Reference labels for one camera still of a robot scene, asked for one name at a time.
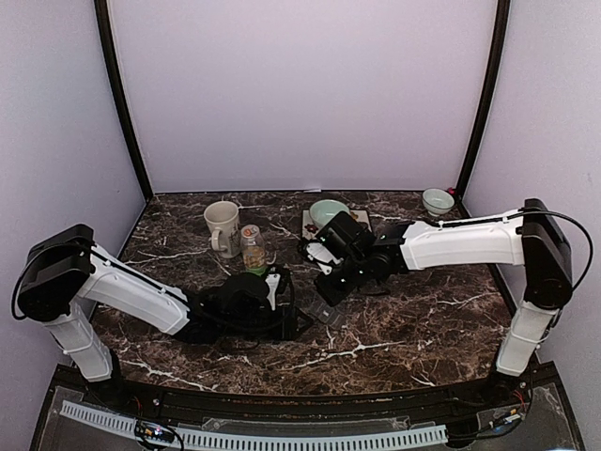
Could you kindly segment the clear pill bottle green label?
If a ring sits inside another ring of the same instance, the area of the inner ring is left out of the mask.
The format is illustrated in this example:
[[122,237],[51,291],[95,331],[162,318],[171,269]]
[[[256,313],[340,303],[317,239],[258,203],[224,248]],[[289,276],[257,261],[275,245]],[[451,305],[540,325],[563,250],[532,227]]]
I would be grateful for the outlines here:
[[267,269],[267,252],[257,225],[246,225],[240,231],[240,246],[245,270],[262,275]]

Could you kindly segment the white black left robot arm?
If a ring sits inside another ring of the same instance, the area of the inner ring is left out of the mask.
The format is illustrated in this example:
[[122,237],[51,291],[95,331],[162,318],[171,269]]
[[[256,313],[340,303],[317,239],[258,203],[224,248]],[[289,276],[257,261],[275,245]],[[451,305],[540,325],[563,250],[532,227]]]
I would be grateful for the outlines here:
[[132,402],[116,355],[77,304],[87,299],[133,316],[175,340],[213,344],[226,335],[291,341],[312,324],[296,306],[288,269],[243,272],[199,292],[167,286],[110,255],[88,225],[75,225],[33,246],[11,295],[16,320],[44,325],[84,379],[113,410]]

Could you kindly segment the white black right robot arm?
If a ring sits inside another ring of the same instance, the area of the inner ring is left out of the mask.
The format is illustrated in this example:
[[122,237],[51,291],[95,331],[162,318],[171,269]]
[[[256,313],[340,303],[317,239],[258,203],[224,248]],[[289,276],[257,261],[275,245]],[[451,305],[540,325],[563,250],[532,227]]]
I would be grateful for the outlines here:
[[320,267],[315,285],[331,306],[354,289],[395,274],[471,264],[522,267],[526,287],[497,353],[497,372],[479,388],[480,400],[498,408],[514,394],[514,378],[526,370],[582,282],[573,276],[571,246],[557,224],[569,219],[548,210],[540,199],[529,198],[522,208],[497,215],[407,221],[375,235],[350,214],[339,212],[301,250]]

